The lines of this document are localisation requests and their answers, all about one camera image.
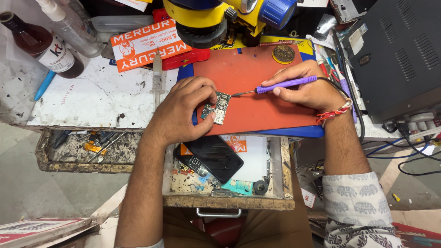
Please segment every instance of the brown trousers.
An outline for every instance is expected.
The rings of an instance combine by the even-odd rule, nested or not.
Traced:
[[[295,173],[293,211],[250,210],[237,248],[311,248],[312,236],[306,206]],[[180,208],[164,208],[162,237],[165,247],[223,248],[209,234],[192,225]]]

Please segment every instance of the drawer handle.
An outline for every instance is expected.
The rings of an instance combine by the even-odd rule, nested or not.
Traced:
[[[219,213],[201,213],[201,210],[197,207],[196,214],[199,217],[215,217],[215,218],[239,218],[242,214],[242,209],[238,209],[237,214],[219,214]]]

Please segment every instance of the bracelet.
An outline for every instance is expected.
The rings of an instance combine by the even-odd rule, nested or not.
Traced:
[[[346,113],[347,110],[352,110],[352,100],[350,98],[346,98],[346,103],[341,108],[330,112],[325,112],[323,114],[318,114],[316,124],[318,125],[321,121],[323,121],[321,126],[324,127],[326,119],[333,119],[336,115]]]

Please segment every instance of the purple soldering iron handle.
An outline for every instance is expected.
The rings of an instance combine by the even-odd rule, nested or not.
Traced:
[[[343,91],[346,92],[346,94],[348,94],[349,97],[351,97],[351,93],[349,92],[349,86],[348,83],[346,82],[346,79],[340,79],[340,85]],[[352,99],[352,117],[354,118],[354,123],[357,123],[357,115],[355,114],[354,104],[356,103],[354,102],[354,99]]]
[[[272,91],[275,87],[282,87],[282,88],[286,88],[286,87],[290,87],[290,86],[294,86],[294,85],[299,85],[302,83],[309,83],[312,81],[316,81],[317,80],[317,76],[311,76],[311,77],[305,77],[302,79],[294,79],[294,80],[289,80],[289,81],[285,81],[285,82],[281,82],[281,83],[276,83],[275,85],[271,85],[271,86],[257,86],[257,94],[262,94],[268,91]]]

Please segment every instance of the circuit board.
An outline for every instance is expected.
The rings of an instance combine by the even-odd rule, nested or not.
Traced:
[[[211,107],[211,103],[207,102],[202,110],[201,118],[205,120],[205,117],[210,113],[215,112],[216,118],[214,123],[218,125],[224,124],[225,113],[227,112],[228,103],[230,102],[231,95],[217,92],[217,103],[214,108]]]

